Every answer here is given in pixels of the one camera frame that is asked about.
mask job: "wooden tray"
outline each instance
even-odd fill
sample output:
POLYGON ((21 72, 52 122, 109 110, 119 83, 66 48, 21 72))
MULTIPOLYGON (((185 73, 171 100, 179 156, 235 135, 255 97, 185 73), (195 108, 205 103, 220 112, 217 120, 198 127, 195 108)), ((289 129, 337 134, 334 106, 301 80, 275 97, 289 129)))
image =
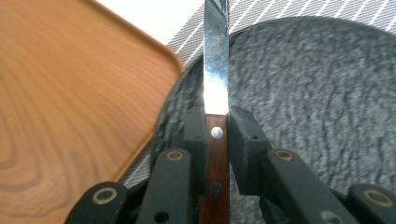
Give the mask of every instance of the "wooden tray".
POLYGON ((150 139, 183 68, 84 1, 0 2, 0 220, 61 223, 150 139))

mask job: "knife blade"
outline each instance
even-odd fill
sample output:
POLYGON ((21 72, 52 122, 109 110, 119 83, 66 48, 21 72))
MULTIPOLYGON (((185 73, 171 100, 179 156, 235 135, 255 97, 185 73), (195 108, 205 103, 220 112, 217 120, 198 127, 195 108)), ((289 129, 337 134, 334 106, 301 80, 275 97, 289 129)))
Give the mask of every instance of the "knife blade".
POLYGON ((206 114, 228 113, 229 9, 227 0, 205 0, 204 100, 206 114))
POLYGON ((230 223, 230 177, 227 114, 229 75, 229 3, 205 0, 204 102, 207 147, 207 189, 200 201, 200 223, 230 223))

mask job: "wooden knife handle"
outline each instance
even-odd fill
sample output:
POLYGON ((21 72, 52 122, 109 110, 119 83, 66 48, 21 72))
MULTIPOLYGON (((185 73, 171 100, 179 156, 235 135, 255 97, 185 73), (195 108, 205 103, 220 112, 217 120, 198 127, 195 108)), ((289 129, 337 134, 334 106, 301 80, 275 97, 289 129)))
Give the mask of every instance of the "wooden knife handle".
POLYGON ((206 115, 206 128, 209 135, 207 196, 201 199, 200 224, 230 223, 227 124, 226 115, 206 115))

